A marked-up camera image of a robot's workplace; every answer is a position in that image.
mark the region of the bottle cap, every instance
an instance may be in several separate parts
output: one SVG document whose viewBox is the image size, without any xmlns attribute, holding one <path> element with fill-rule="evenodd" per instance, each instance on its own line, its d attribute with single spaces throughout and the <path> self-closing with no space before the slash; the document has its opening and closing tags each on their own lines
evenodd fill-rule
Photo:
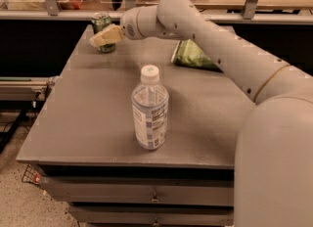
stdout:
<svg viewBox="0 0 313 227">
<path fill-rule="evenodd" d="M 158 67 L 148 65 L 141 69 L 141 81 L 145 84 L 156 84 L 159 81 Z"/>
</svg>

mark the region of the white robotic arm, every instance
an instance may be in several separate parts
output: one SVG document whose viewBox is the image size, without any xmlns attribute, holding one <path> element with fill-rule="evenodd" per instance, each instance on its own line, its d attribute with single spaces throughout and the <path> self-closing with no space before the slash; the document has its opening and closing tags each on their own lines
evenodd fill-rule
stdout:
<svg viewBox="0 0 313 227">
<path fill-rule="evenodd" d="M 130 39 L 194 40 L 259 104 L 237 142 L 235 226 L 313 226 L 313 78 L 206 21 L 190 0 L 134 8 L 120 24 Z"/>
</svg>

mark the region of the plastic bottle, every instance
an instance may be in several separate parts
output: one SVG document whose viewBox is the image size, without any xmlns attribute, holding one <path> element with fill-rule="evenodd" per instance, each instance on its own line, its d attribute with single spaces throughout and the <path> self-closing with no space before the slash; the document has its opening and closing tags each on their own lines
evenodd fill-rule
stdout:
<svg viewBox="0 0 313 227">
<path fill-rule="evenodd" d="M 143 148 L 155 150 L 165 141 L 169 96 L 156 66 L 144 66 L 140 79 L 131 96 L 136 137 Z"/>
</svg>

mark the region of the floor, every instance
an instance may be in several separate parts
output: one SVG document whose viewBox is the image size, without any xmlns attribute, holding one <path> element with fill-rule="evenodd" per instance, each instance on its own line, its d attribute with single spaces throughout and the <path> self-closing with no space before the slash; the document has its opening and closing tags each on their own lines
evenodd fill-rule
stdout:
<svg viewBox="0 0 313 227">
<path fill-rule="evenodd" d="M 1 131 L 5 117 L 0 113 Z M 0 154 L 0 227 L 85 227 L 67 212 L 67 203 L 56 202 L 37 185 L 22 182 L 27 165 L 17 163 L 16 156 L 30 127 L 31 120 L 20 126 Z"/>
</svg>

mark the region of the can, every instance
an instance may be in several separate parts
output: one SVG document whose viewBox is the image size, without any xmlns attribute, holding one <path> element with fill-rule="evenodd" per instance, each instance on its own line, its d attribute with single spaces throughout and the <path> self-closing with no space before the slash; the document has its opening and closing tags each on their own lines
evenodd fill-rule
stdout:
<svg viewBox="0 0 313 227">
<path fill-rule="evenodd" d="M 105 27 L 112 24 L 112 19 L 110 18 L 107 12 L 98 12 L 92 16 L 92 27 L 94 30 L 94 34 L 102 31 Z M 103 46 L 98 47 L 98 50 L 103 53 L 109 53 L 115 50 L 115 44 L 105 44 Z"/>
</svg>

